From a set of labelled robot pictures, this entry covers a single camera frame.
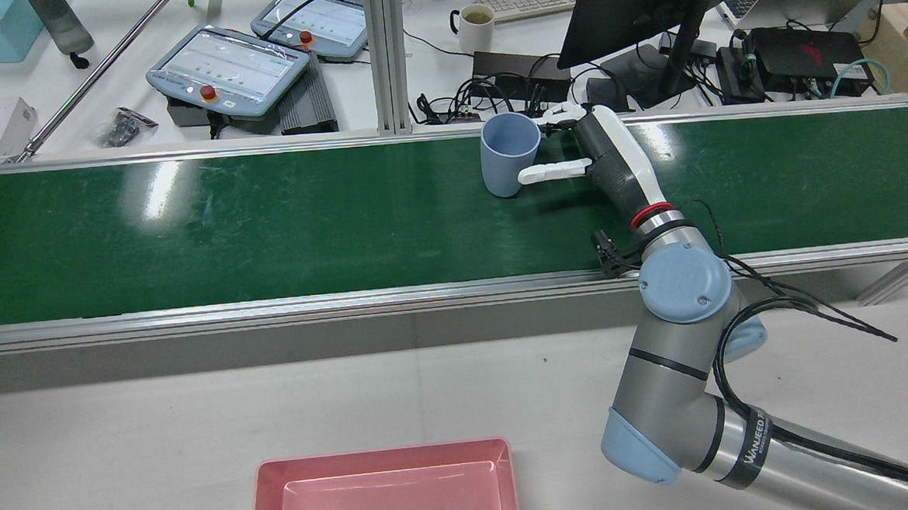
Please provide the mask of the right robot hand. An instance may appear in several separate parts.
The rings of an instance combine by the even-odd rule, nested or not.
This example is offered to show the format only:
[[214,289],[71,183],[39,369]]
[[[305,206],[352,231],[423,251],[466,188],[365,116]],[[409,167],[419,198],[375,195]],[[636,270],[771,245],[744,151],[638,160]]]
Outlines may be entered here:
[[518,173],[518,184],[585,175],[618,207],[631,231],[637,231],[649,217],[672,209],[649,156],[614,110],[568,101],[547,109],[535,123],[544,134],[572,130],[581,157],[525,167]]

